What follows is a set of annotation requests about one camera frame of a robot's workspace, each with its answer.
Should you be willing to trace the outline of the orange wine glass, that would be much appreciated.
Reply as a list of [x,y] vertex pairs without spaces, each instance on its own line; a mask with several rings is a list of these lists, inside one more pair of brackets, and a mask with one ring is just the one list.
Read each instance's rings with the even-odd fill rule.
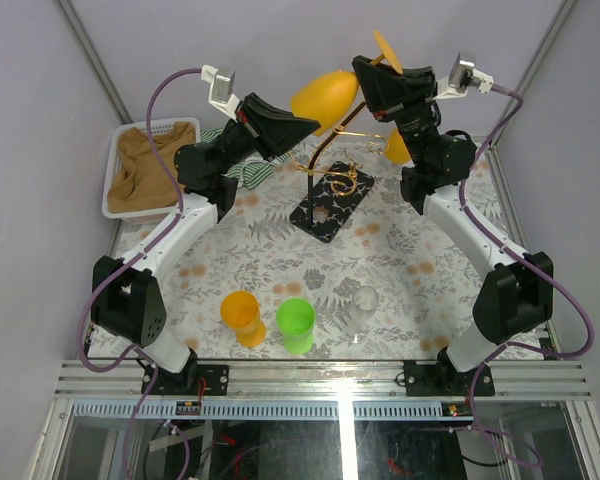
[[385,139],[384,155],[389,161],[398,165],[411,161],[411,155],[397,128],[394,128]]
[[[388,66],[392,73],[402,75],[403,65],[386,38],[378,30],[374,30],[373,34],[380,55],[371,61],[371,65]],[[336,134],[336,138],[343,135],[366,136],[363,133],[336,133],[336,128],[346,129],[344,118],[353,112],[359,88],[359,81],[353,72],[338,70],[324,74],[293,95],[291,111],[296,117],[319,122],[319,129],[313,133],[315,137],[324,137],[326,140],[327,134]]]

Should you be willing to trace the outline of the gold wine glass rack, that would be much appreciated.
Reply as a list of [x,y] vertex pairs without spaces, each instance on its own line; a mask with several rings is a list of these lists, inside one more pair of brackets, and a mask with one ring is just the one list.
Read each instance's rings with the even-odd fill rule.
[[366,103],[361,102],[333,127],[307,164],[294,163],[297,170],[307,175],[307,194],[289,215],[289,222],[325,244],[335,239],[371,192],[375,179],[362,172],[362,164],[350,155],[346,155],[343,161],[334,162],[326,170],[319,167],[320,157],[340,136],[368,137],[367,148],[374,154],[382,154],[388,147],[388,141],[379,134],[368,135],[348,129],[365,107]]

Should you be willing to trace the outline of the orange plastic cup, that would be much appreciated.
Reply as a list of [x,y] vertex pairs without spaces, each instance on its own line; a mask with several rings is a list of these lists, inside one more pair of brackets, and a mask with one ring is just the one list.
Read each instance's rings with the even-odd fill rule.
[[240,345],[255,348],[264,341],[267,329],[261,319],[259,303],[250,292],[229,294],[221,303],[220,315]]

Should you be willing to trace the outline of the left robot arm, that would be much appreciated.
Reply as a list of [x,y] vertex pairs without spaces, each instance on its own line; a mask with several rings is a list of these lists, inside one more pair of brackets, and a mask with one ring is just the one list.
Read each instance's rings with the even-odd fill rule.
[[93,292],[82,314],[164,370],[166,385],[181,395],[197,387],[199,371],[194,352],[166,325],[162,278],[232,208],[238,182],[226,173],[233,165],[253,153],[265,160],[278,157],[320,127],[317,120],[273,107],[254,93],[211,104],[228,121],[212,142],[177,150],[178,204],[143,244],[121,258],[96,262]]

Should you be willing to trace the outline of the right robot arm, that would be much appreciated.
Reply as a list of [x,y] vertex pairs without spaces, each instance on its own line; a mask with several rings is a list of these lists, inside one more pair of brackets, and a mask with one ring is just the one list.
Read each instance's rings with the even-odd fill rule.
[[403,199],[453,241],[482,280],[472,325],[438,355],[438,387],[458,394],[470,385],[472,370],[552,315],[552,261],[510,242],[472,212],[466,198],[466,181],[483,146],[464,131],[438,130],[439,101],[463,98],[471,88],[483,95],[510,91],[464,55],[442,79],[430,67],[406,70],[364,56],[355,57],[352,66],[368,110],[377,121],[395,124],[413,163],[402,169]]

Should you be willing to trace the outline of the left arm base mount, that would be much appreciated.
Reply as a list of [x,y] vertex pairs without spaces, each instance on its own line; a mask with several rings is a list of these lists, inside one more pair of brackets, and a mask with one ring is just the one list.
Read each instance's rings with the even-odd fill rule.
[[170,373],[159,368],[153,386],[149,388],[154,369],[146,365],[141,392],[150,395],[196,396],[203,387],[202,395],[225,396],[228,391],[230,367],[226,364],[197,364],[181,373]]

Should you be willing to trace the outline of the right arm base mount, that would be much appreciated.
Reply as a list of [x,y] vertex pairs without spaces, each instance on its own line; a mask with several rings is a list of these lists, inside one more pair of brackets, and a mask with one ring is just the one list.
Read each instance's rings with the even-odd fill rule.
[[443,362],[405,360],[403,374],[409,397],[468,397],[470,387],[476,397],[493,397],[495,386],[491,370],[483,367],[458,372]]

